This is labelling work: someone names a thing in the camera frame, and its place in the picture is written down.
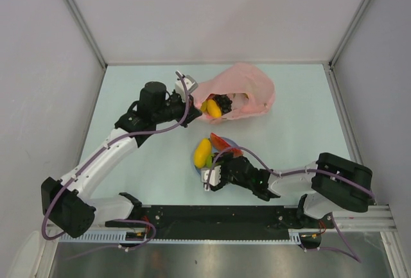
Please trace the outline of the yellow fake mango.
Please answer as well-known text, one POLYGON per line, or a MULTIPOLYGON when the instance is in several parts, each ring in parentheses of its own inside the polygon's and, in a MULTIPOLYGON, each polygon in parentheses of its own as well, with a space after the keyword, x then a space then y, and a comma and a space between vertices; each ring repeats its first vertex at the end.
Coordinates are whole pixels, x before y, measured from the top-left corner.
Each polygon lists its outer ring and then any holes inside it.
POLYGON ((202 139, 195 149, 193 163, 196 168, 203 168, 206 160, 212 152, 212 145, 209 139, 202 139))

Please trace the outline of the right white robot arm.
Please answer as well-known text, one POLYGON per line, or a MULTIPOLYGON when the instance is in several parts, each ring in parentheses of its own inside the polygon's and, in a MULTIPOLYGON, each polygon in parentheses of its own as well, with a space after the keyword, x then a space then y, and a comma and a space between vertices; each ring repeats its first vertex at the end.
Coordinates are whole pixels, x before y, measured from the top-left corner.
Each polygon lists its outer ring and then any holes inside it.
POLYGON ((227 150, 212 156, 200 176, 206 191, 232 184, 266 202, 297 197, 296 219, 303 227, 312 227, 334 211, 365 213, 375 199, 371 191, 372 171, 331 153, 321 153, 304 167, 274 171, 266 165, 258 169, 244 155, 236 156, 227 150))

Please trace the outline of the red fake watermelon slice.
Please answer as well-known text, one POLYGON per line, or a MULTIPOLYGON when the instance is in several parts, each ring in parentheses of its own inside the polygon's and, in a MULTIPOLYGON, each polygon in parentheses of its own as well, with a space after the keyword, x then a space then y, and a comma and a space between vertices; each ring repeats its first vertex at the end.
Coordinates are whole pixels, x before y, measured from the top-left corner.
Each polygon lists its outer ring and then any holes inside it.
POLYGON ((223 137, 220 137, 214 133, 210 133, 210 142, 215 150, 222 152, 223 150, 230 148, 229 152, 233 153, 234 158, 243 155, 243 152, 233 141, 227 141, 223 137))

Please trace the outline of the pink plastic bag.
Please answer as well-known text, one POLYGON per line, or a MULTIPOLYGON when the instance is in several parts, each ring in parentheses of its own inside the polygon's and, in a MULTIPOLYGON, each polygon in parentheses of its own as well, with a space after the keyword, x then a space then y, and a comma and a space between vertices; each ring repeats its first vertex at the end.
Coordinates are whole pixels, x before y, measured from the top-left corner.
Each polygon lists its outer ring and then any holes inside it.
POLYGON ((236 63, 214 78, 198 84, 192 93, 195 107, 200 108, 214 94, 226 94, 232 100, 232 110, 218 118, 205 113, 199 120, 220 124, 269 112, 275 101, 275 85, 256 66, 236 63))

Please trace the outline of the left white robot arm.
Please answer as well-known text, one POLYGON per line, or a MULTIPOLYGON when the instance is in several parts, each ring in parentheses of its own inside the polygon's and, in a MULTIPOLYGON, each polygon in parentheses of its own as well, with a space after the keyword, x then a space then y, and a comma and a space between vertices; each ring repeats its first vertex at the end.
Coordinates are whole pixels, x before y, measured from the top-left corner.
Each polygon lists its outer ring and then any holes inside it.
POLYGON ((128 193, 111 198, 93 198, 92 194, 127 155, 140 148, 151 135, 165 132, 158 125, 174 121, 175 127, 186 127, 201 116, 192 97, 197 87, 190 76, 181 76, 172 92, 161 82, 146 83, 139 99, 116 121, 103 144, 85 162, 58 180, 49 177, 43 181, 43 237, 53 239, 45 231, 48 222, 72 238, 98 223, 121 220, 130 227, 137 225, 142 218, 137 198, 128 193))

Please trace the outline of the green fake fruit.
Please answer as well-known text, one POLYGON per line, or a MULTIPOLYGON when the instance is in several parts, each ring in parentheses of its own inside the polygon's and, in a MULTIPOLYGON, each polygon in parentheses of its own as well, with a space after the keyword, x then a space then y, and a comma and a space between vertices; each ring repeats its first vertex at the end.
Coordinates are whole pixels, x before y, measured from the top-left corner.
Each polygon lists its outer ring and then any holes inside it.
POLYGON ((207 156, 207 158, 205 160, 205 167, 206 168, 211 168, 211 166, 213 165, 213 161, 214 161, 215 156, 216 156, 215 153, 212 153, 212 154, 207 156))

